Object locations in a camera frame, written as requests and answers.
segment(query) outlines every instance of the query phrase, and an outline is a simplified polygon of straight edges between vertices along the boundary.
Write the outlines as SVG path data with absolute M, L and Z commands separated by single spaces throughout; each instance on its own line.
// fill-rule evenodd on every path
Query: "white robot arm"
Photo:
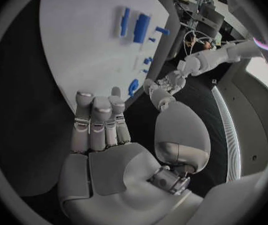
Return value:
M 189 75 L 198 76 L 216 68 L 221 63 L 235 63 L 241 59 L 260 56 L 260 50 L 252 40 L 239 44 L 228 43 L 215 51 L 203 50 L 187 56 L 185 61 L 179 63 L 177 70 L 158 80 L 157 84 L 173 95 L 185 86 Z

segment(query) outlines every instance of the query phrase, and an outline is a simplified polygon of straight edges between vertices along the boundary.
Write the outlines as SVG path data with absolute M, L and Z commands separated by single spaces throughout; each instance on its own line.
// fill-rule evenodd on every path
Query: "black floor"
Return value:
M 33 210 L 55 225 L 67 225 L 55 184 L 69 152 L 73 115 L 43 53 L 39 2 L 28 4 L 0 45 L 0 165 L 14 189 L 27 195 L 23 199 Z M 160 76 L 171 70 L 174 66 L 166 64 Z M 191 77 L 175 95 L 201 117 L 210 134 L 209 163 L 193 176 L 189 187 L 200 196 L 225 182 L 227 169 L 225 135 L 210 86 L 207 76 Z M 152 153 L 157 115 L 145 94 L 125 112 L 132 141 Z

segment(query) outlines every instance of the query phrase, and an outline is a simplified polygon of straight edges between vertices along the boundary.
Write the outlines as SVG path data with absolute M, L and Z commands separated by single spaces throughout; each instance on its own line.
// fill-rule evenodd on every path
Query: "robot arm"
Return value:
M 241 59 L 260 57 L 261 53 L 254 41 L 239 44 L 228 43 L 220 49 L 203 50 L 189 55 L 179 63 L 177 70 L 158 80 L 158 85 L 171 95 L 180 91 L 189 75 L 198 76 L 216 68 L 221 63 L 235 63 Z

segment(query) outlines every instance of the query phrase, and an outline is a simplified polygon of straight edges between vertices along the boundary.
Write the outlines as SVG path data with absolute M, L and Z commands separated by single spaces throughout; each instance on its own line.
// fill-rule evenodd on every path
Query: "whiteboard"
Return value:
M 128 31 L 120 37 L 125 7 L 130 9 Z M 139 14 L 151 17 L 143 44 L 132 42 Z M 134 79 L 138 79 L 139 87 L 143 85 L 143 70 L 150 66 L 143 61 L 154 56 L 162 35 L 155 28 L 164 28 L 168 16 L 158 0 L 41 0 L 45 56 L 73 112 L 77 90 L 107 97 L 112 87 L 118 86 L 126 101 Z

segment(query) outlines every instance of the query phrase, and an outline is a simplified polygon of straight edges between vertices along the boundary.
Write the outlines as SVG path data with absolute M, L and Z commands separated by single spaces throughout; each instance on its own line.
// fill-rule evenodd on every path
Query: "blue object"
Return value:
M 134 79 L 129 86 L 129 96 L 130 97 L 134 96 L 134 91 L 137 90 L 138 87 L 139 87 L 139 81 L 137 79 Z
M 156 27 L 156 31 L 160 32 L 160 33 L 163 33 L 164 35 L 169 35 L 170 34 L 170 31 L 167 30 L 167 29 L 164 29 L 164 28 L 161 28 L 161 27 Z
M 148 29 L 150 17 L 140 14 L 134 30 L 134 43 L 142 44 Z
M 121 33 L 120 36 L 124 37 L 126 34 L 126 29 L 129 23 L 130 9 L 127 7 L 124 12 L 124 16 L 121 19 Z
M 149 62 L 150 62 L 150 60 L 149 60 L 149 58 L 146 58 L 145 60 L 144 60 L 144 64 L 146 64 L 146 65 L 148 65 L 149 64 Z

